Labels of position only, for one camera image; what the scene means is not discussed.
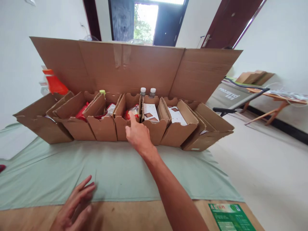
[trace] hand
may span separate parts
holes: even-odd
[[[151,150],[156,150],[150,139],[150,132],[146,126],[136,121],[135,115],[129,111],[131,127],[126,126],[126,138],[128,142],[135,148],[135,150],[145,157]]]
[[[91,205],[88,205],[82,210],[74,223],[72,218],[76,208],[78,206],[86,205],[86,203],[88,203],[93,197],[92,193],[96,187],[94,182],[86,186],[91,178],[91,175],[88,176],[73,190],[70,197],[59,211],[50,231],[80,231],[82,229],[82,226],[90,215],[92,209]]]

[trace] yellow bottle cap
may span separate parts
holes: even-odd
[[[101,95],[102,94],[104,94],[104,95],[106,94],[105,90],[100,90],[99,92],[100,92]]]

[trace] wooden table leg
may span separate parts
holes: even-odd
[[[284,109],[286,106],[288,106],[288,105],[289,105],[289,103],[288,103],[287,101],[283,101],[283,102],[281,103],[281,105],[280,105],[279,108],[274,109],[274,110],[272,110],[272,111],[270,111],[270,112],[268,112],[268,113],[265,113],[264,115],[261,115],[261,116],[255,118],[255,119],[249,121],[248,123],[245,123],[245,125],[248,125],[248,124],[250,124],[250,123],[252,123],[252,122],[254,122],[254,121],[257,121],[257,120],[259,120],[259,119],[261,119],[261,118],[264,118],[264,117],[266,117],[266,116],[268,116],[268,115],[270,115],[270,114],[272,114],[272,113],[275,113],[274,115],[271,116],[271,118],[270,118],[270,119],[266,122],[266,124],[265,124],[265,125],[269,125],[269,124],[276,118],[276,116],[279,114],[279,112],[280,112],[282,109]]]
[[[244,106],[243,110],[241,111],[241,113],[244,113],[247,110],[249,103],[250,103],[250,101],[245,103],[245,106]]]
[[[265,126],[270,125],[271,122],[273,122],[273,120],[277,117],[279,112],[281,112],[281,110],[284,109],[288,105],[289,105],[289,103],[287,101],[282,101],[280,107],[275,111],[274,115],[272,115],[270,117],[270,119],[266,122]]]

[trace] door handle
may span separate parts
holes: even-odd
[[[208,34],[208,35],[206,36],[205,41],[204,41],[202,47],[205,47],[206,43],[207,43],[209,40],[212,39],[212,38],[210,38],[210,36],[211,36],[210,34]]]

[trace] orange bottle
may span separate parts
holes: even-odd
[[[43,70],[48,82],[48,88],[51,94],[59,93],[60,95],[66,95],[68,92],[67,87],[55,76],[54,71],[51,69]]]

